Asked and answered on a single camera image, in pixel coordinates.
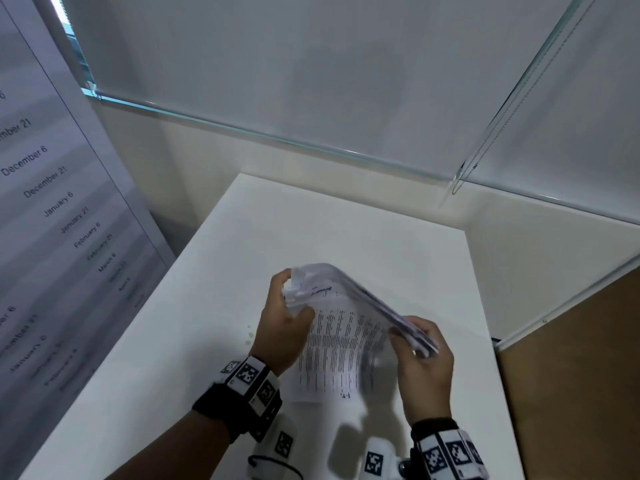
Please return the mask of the person's left hand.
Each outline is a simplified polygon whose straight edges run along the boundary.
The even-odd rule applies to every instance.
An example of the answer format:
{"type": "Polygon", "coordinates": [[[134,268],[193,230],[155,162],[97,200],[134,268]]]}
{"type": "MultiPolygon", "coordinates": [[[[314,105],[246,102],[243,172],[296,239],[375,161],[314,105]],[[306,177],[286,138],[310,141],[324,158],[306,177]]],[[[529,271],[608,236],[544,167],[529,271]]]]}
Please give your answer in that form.
{"type": "Polygon", "coordinates": [[[271,278],[265,306],[249,355],[260,359],[280,377],[302,354],[311,325],[294,325],[287,311],[283,289],[291,278],[286,268],[271,278]]]}

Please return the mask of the person's right hand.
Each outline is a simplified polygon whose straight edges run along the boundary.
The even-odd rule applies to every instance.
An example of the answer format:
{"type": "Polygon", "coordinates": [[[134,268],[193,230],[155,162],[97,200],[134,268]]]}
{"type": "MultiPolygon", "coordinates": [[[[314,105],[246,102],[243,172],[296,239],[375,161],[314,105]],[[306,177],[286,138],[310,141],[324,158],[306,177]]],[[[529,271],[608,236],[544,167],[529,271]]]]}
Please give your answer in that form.
{"type": "Polygon", "coordinates": [[[414,315],[406,319],[439,346],[437,355],[416,359],[397,359],[397,380],[404,415],[412,427],[424,419],[452,418],[451,389],[454,355],[435,322],[414,315]]]}

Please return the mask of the stack of printed paper sheets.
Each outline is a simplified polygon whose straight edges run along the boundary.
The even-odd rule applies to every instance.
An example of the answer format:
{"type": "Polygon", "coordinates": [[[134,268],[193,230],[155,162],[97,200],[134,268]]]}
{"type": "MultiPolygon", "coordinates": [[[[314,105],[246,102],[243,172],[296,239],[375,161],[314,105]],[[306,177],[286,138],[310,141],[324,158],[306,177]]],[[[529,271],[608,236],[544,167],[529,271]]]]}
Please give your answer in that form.
{"type": "Polygon", "coordinates": [[[424,357],[439,344],[336,266],[294,267],[284,285],[288,311],[315,313],[298,361],[282,376],[284,400],[320,403],[378,395],[394,361],[388,332],[397,331],[424,357]]]}

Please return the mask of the person's left forearm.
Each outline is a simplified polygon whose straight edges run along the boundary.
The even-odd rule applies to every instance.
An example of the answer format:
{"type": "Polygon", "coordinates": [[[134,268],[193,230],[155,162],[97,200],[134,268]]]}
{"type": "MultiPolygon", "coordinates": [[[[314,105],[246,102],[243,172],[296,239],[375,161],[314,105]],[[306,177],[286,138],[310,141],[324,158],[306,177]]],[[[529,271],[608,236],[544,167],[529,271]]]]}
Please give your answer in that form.
{"type": "Polygon", "coordinates": [[[190,411],[105,480],[211,480],[229,446],[224,422],[190,411]]]}

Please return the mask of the black wristband with marker tags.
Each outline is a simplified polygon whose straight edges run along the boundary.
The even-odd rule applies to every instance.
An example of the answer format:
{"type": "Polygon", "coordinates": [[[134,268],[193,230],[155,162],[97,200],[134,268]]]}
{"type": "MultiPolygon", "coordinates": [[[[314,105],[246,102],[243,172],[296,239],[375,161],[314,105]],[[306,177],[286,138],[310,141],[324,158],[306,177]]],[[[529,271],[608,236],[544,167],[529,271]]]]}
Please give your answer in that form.
{"type": "Polygon", "coordinates": [[[260,443],[282,404],[277,375],[260,358],[249,355],[228,362],[191,409],[222,421],[231,443],[245,434],[260,443]]]}
{"type": "Polygon", "coordinates": [[[450,417],[424,419],[411,429],[412,478],[419,480],[490,480],[469,435],[450,417]]]}

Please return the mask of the white wall chart with dates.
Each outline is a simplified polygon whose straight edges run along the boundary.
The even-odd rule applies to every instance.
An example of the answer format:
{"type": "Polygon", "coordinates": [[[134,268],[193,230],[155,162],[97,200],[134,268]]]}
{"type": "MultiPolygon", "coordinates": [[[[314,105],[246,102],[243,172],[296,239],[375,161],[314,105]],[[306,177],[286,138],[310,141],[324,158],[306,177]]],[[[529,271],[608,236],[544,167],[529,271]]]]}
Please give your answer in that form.
{"type": "Polygon", "coordinates": [[[174,257],[33,0],[0,0],[0,480],[18,480],[174,257]]]}

